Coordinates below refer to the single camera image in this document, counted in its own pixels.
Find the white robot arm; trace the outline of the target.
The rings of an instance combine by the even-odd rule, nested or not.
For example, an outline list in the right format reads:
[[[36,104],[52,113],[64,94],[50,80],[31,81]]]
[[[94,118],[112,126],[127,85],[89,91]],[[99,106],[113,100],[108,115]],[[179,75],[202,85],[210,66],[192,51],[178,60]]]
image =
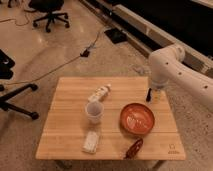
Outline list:
[[[149,87],[163,89],[172,80],[213,112],[213,79],[184,66],[184,58],[185,49],[179,44],[153,51],[148,57]]]

